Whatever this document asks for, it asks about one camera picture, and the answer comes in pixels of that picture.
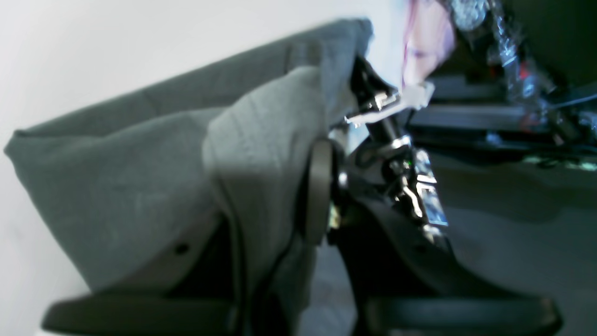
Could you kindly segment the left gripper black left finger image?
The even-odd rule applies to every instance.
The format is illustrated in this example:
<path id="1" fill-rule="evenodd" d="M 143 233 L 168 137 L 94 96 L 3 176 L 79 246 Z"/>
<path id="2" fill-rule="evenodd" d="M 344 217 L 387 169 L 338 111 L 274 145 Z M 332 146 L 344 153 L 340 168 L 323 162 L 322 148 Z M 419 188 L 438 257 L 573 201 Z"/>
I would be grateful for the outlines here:
<path id="1" fill-rule="evenodd" d="M 96 293 L 53 304 L 42 330 L 66 336 L 236 336 L 229 225 L 217 208 L 136 271 Z"/>

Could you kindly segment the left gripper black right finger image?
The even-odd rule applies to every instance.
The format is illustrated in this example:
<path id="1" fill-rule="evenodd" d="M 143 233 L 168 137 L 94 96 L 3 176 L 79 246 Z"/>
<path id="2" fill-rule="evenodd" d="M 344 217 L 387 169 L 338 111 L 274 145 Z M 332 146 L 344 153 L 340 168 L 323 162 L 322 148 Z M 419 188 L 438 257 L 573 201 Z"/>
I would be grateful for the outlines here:
<path id="1" fill-rule="evenodd" d="M 430 242 L 409 216 L 343 164 L 311 150 L 305 238 L 338 247 L 357 308 L 355 336 L 554 336 L 555 304 L 494 285 Z"/>

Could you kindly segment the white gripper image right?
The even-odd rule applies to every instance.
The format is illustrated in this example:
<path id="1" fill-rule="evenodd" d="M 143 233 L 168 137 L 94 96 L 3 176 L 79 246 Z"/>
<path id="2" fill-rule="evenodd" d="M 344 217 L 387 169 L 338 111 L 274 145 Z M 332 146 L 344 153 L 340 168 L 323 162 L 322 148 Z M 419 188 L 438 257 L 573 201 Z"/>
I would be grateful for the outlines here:
<path id="1" fill-rule="evenodd" d="M 355 112 L 345 116 L 355 127 L 373 124 L 408 109 L 426 108 L 435 93 L 435 85 L 424 81 L 401 89 L 390 85 L 377 74 L 364 57 L 357 57 L 350 78 L 350 89 L 357 101 Z"/>

